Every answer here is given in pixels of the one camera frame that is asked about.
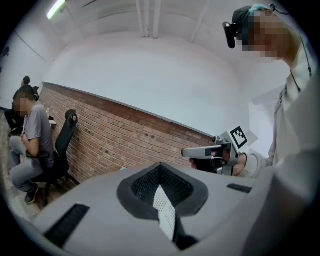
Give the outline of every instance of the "pipe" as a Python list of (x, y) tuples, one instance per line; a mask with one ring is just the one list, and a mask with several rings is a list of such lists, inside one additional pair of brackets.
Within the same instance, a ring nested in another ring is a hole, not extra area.
[(144, 36), (149, 37), (149, 10), (150, 0), (144, 0)]
[(208, 0), (208, 2), (206, 3), (206, 5), (205, 5), (205, 7), (204, 7), (204, 9), (203, 9), (203, 11), (202, 11), (202, 13), (201, 13), (201, 16), (200, 16), (200, 18), (199, 18), (199, 20), (198, 20), (198, 24), (196, 25), (195, 30), (194, 30), (193, 35), (192, 35), (192, 38), (191, 38), (191, 40), (190, 40), (190, 44), (192, 44), (192, 43), (194, 42), (194, 40), (195, 40), (195, 37), (196, 37), (197, 32), (198, 32), (198, 29), (199, 29), (199, 27), (200, 27), (200, 25), (201, 25), (201, 22), (202, 22), (205, 14), (206, 14), (206, 12), (207, 12), (207, 9), (208, 9), (208, 7), (209, 7), (209, 4), (210, 4), (210, 0)]
[(160, 22), (161, 0), (155, 0), (154, 17), (153, 17), (153, 38), (158, 39), (159, 22)]
[(135, 0), (135, 2), (136, 2), (136, 13), (138, 14), (138, 22), (139, 22), (140, 36), (143, 38), (143, 37), (144, 37), (144, 28), (143, 28), (143, 26), (142, 26), (140, 0)]

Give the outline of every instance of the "ceiling light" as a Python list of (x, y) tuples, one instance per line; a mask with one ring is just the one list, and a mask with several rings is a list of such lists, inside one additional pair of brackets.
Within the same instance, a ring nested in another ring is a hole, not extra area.
[(48, 12), (48, 14), (46, 15), (46, 17), (48, 18), (48, 20), (50, 20), (53, 15), (55, 15), (56, 11), (59, 10), (59, 8), (65, 3), (66, 0), (58, 0), (56, 1), (56, 3), (52, 6), (52, 8), (50, 9), (50, 11)]

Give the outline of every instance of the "man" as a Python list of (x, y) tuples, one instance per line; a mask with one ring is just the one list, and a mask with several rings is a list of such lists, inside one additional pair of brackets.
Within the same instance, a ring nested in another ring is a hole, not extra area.
[(54, 147), (52, 142), (51, 126), (45, 108), (35, 100), (33, 88), (30, 85), (22, 86), (15, 95), (14, 110), (25, 116), (24, 130), (21, 136), (10, 138), (11, 165), (10, 180), (12, 184), (26, 192), (25, 202), (31, 204), (35, 201), (38, 186), (31, 182), (43, 173), (38, 159), (26, 157), (28, 151), (36, 157), (39, 151), (49, 152), (46, 161), (48, 168), (54, 166)]
[[(25, 86), (25, 85), (28, 85), (30, 84), (30, 77), (29, 76), (25, 76), (23, 79), (22, 79), (22, 82), (21, 82), (21, 86)], [(13, 100), (15, 100), (16, 96), (17, 96), (17, 92), (14, 94), (13, 96)], [(12, 109), (8, 109), (4, 112), (4, 115), (5, 115), (5, 118), (6, 118), (6, 121), (8, 122), (10, 128), (11, 128), (11, 132), (9, 134), (10, 135), (17, 135), (19, 133), (21, 133), (21, 128), (23, 126), (23, 122), (24, 122), (24, 119), (20, 117), (20, 114), (19, 113), (15, 113), (14, 112), (14, 108), (12, 106)]]
[[(288, 112), (306, 90), (312, 74), (318, 71), (318, 62), (314, 59), (316, 55), (311, 54), (312, 47), (262, 4), (236, 10), (232, 23), (236, 24), (237, 40), (242, 41), (245, 51), (259, 52), (261, 57), (282, 60), (290, 67), (285, 89), (275, 106), (273, 142), (269, 158), (258, 153), (242, 153), (233, 169), (234, 176), (257, 178), (262, 169), (301, 151), (302, 144), (299, 143)], [(222, 157), (228, 162), (230, 154), (225, 151)], [(193, 159), (190, 159), (190, 162), (191, 167), (196, 168)]]

